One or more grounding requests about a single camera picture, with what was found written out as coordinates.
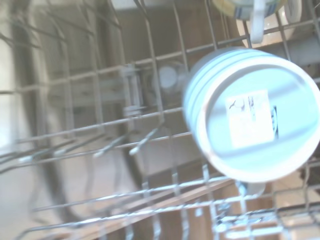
label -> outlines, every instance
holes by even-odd
[[[234,148],[263,144],[275,139],[267,90],[228,97],[225,106]]]

white mug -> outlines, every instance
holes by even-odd
[[[230,47],[202,58],[188,76],[183,113],[207,160],[241,182],[292,173],[320,141],[320,91],[313,79],[256,49]]]
[[[250,20],[250,40],[259,44],[264,36],[264,19],[278,11],[286,0],[212,0],[218,10],[240,19]]]

white bowl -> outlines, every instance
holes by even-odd
[[[279,9],[279,17],[282,25],[287,25],[290,23],[299,22],[302,15],[302,2],[301,0],[288,0],[288,2]],[[248,26],[248,31],[250,33],[250,21],[246,21]],[[239,35],[245,35],[245,28],[241,20],[236,20],[236,26],[239,32]],[[272,29],[278,27],[278,21],[276,14],[272,14],[264,19],[264,30]],[[289,40],[295,29],[287,29],[284,31],[285,38]],[[248,48],[247,40],[242,41],[243,44]],[[275,44],[282,42],[281,33],[279,31],[268,33],[263,36],[263,41],[259,44],[252,44],[253,48],[259,48],[265,45]]]

